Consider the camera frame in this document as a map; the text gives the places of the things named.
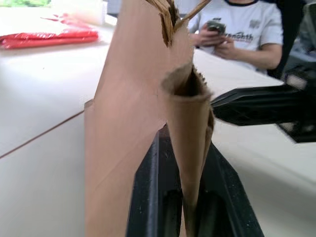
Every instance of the table surface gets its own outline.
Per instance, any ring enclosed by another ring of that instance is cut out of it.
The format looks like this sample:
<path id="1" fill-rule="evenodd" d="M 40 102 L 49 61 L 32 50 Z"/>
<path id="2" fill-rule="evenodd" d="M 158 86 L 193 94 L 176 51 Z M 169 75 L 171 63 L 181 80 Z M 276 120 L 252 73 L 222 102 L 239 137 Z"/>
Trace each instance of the table surface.
<path id="1" fill-rule="evenodd" d="M 0 51 L 0 157 L 82 111 L 107 50 L 98 43 Z M 200 50 L 194 62 L 214 97 L 281 84 Z M 0 236 L 84 236 L 83 140 L 80 115 L 0 159 Z M 266 236 L 315 236 L 315 144 L 295 144 L 275 125 L 221 121 L 213 142 L 239 173 Z"/>

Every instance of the mobile phone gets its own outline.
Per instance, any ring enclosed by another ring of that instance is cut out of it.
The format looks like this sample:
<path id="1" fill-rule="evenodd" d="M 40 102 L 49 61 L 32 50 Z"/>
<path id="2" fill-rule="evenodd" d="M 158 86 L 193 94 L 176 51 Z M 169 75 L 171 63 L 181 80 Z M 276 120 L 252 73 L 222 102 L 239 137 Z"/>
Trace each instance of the mobile phone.
<path id="1" fill-rule="evenodd" d="M 226 31 L 226 25 L 219 23 L 217 21 L 208 21 L 207 23 L 207 30 L 209 31 L 217 31 L 219 35 L 224 35 Z"/>

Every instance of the cardboard tube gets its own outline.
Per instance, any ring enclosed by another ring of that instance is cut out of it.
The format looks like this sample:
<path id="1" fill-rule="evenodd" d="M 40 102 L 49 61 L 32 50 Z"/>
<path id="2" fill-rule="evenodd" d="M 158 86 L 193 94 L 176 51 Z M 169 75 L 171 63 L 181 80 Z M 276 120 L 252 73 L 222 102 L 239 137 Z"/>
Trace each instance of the cardboard tube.
<path id="1" fill-rule="evenodd" d="M 170 73 L 162 82 L 163 105 L 171 143 L 180 171 L 187 237 L 196 233 L 195 210 L 214 118 L 211 93 L 192 63 Z"/>

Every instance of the red plastic bag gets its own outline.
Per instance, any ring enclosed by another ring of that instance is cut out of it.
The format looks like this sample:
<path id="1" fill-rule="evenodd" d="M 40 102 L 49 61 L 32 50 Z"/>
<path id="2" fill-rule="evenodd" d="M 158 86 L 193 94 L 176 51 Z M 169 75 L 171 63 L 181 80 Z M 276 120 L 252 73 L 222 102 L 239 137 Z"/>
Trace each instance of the red plastic bag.
<path id="1" fill-rule="evenodd" d="M 40 18 L 40 27 L 45 32 L 16 33 L 0 36 L 0 47 L 4 49 L 39 47 L 68 43 L 84 43 L 97 41 L 98 32 L 87 24 L 71 18 L 68 14 L 53 15 Z"/>

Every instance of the black chair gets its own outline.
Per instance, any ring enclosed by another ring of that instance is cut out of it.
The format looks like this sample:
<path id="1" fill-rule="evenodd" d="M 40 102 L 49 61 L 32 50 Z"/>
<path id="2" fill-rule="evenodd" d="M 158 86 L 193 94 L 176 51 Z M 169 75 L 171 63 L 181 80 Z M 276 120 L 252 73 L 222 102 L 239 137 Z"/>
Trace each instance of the black chair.
<path id="1" fill-rule="evenodd" d="M 306 4 L 303 0 L 264 0 L 276 3 L 282 13 L 283 22 L 283 51 L 281 62 L 274 70 L 268 70 L 268 74 L 280 79 L 293 43 L 297 37 L 301 21 L 303 19 L 303 7 Z"/>

